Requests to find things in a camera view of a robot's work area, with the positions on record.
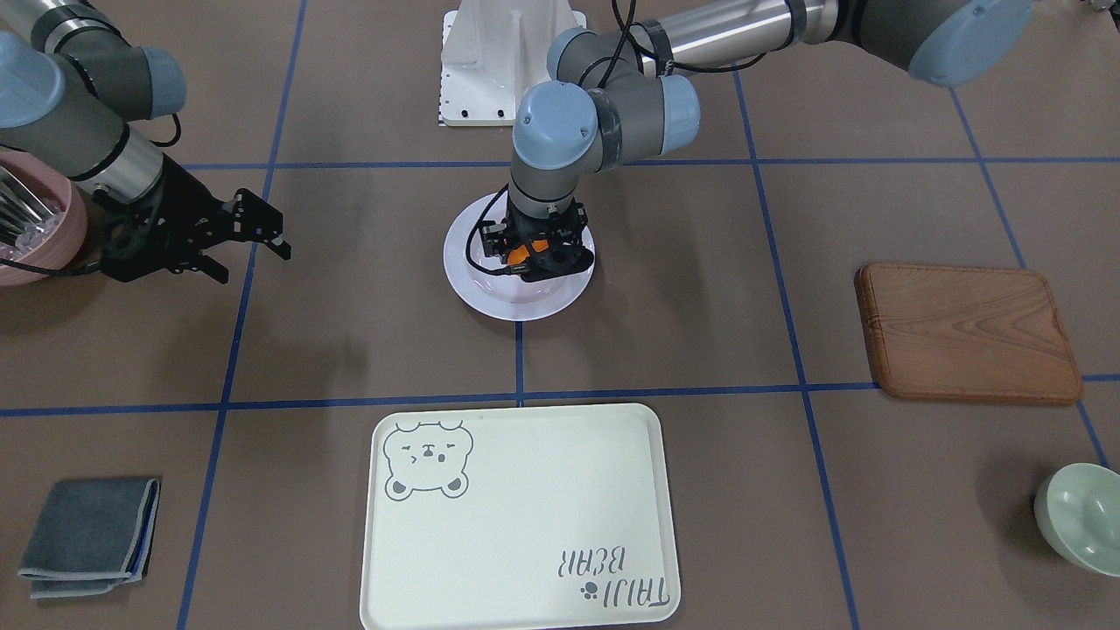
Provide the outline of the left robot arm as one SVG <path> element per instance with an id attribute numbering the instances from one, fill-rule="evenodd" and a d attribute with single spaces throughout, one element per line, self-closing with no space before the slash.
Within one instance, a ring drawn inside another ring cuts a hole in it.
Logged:
<path id="1" fill-rule="evenodd" d="M 528 89 L 512 131 L 508 182 L 465 237 L 465 262 L 489 277 L 545 282 L 589 270 L 585 175 L 692 143 L 703 113 L 692 74 L 746 70 L 797 44 L 844 41 L 913 78 L 955 89 L 1020 39 L 1032 1 L 716 1 L 619 30 L 560 33 L 548 78 Z"/>

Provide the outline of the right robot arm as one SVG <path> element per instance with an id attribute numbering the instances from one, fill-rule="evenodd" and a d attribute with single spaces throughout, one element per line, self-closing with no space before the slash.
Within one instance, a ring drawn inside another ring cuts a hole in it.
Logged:
<path id="1" fill-rule="evenodd" d="M 88 1 L 4 1 L 3 146 L 32 155 L 103 207 L 99 271 L 116 282 L 200 272 L 228 241 L 291 259 L 283 213 L 249 189 L 227 202 L 133 123 L 178 115 L 186 78 L 170 53 L 133 46 Z"/>

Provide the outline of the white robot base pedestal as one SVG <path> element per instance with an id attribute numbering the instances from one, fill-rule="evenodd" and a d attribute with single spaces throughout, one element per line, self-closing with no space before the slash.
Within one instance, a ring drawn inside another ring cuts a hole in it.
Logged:
<path id="1" fill-rule="evenodd" d="M 445 13 L 440 124 L 513 126 L 528 89 L 549 78 L 552 41 L 586 25 L 568 1 L 464 1 Z"/>

